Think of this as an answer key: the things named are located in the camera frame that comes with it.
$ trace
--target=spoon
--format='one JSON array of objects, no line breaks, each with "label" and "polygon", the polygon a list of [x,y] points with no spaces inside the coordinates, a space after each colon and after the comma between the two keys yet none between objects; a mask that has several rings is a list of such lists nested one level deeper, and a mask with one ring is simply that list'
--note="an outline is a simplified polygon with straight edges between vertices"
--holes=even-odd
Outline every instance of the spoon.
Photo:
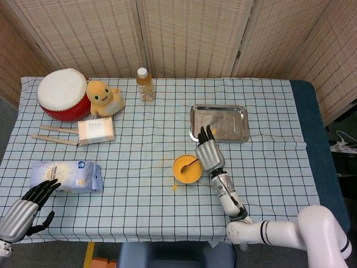
[{"label": "spoon", "polygon": [[197,159],[195,159],[193,162],[189,163],[188,165],[183,166],[183,167],[181,168],[180,173],[184,172],[184,171],[185,171],[185,169],[186,169],[188,166],[192,165],[192,164],[193,164],[194,162],[196,162],[197,160],[198,160],[198,158],[197,158]]}]

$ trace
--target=red drum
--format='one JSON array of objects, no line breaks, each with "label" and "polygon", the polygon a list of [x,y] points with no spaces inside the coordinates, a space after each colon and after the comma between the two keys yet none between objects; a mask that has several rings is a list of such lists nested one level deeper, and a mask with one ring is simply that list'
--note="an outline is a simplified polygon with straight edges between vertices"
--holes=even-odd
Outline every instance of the red drum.
[{"label": "red drum", "polygon": [[80,120],[90,113],[86,86],[85,76],[75,69],[54,71],[38,85],[37,100],[45,113],[54,119]]}]

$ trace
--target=woven screen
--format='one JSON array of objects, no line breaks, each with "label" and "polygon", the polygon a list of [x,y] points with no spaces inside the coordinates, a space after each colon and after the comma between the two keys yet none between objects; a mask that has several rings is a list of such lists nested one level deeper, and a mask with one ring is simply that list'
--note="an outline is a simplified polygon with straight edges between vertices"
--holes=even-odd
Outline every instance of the woven screen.
[{"label": "woven screen", "polygon": [[143,65],[129,0],[15,0],[62,68],[134,77]]},{"label": "woven screen", "polygon": [[314,85],[326,125],[357,99],[356,14],[355,1],[332,1],[287,75]]},{"label": "woven screen", "polygon": [[0,11],[0,95],[15,107],[21,94],[22,76],[48,72]]},{"label": "woven screen", "polygon": [[156,77],[230,76],[251,0],[141,3]]},{"label": "woven screen", "polygon": [[256,0],[232,76],[281,78],[328,0]]}]

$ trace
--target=robotic arm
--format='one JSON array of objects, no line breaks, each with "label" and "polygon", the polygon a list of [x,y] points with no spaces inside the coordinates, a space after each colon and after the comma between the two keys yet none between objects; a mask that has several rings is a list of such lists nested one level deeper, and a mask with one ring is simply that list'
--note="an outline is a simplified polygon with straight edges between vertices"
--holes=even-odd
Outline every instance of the robotic arm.
[{"label": "robotic arm", "polygon": [[264,243],[307,251],[310,268],[347,267],[344,259],[351,254],[351,243],[327,208],[313,205],[298,215],[298,224],[263,221],[253,223],[239,200],[233,184],[223,170],[225,160],[219,150],[210,126],[201,127],[196,154],[203,169],[212,175],[212,183],[224,212],[231,222],[227,236],[234,244]]},{"label": "robotic arm", "polygon": [[52,192],[61,184],[47,180],[30,189],[22,199],[16,201],[0,222],[0,267],[11,256],[11,245],[34,233],[43,231],[52,222],[55,212],[50,212],[41,225],[32,226],[37,213]]}]

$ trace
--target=bottle cap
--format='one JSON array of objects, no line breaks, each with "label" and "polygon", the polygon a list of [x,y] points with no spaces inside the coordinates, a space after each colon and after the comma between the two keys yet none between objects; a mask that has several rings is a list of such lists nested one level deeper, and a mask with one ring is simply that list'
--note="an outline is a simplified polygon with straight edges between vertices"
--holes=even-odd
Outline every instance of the bottle cap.
[{"label": "bottle cap", "polygon": [[138,69],[138,77],[140,78],[147,77],[147,70],[144,67]]}]

